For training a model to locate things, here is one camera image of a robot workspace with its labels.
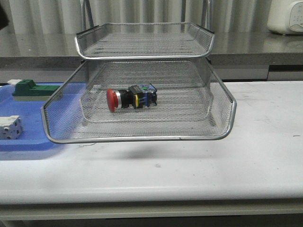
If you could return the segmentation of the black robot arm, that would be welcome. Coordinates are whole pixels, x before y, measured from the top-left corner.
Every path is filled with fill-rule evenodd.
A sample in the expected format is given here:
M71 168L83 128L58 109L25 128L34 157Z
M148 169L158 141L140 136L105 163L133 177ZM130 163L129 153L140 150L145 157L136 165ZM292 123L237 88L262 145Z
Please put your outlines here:
M5 10L3 9L3 7L0 5L0 30L7 27L8 24L9 24L8 16Z

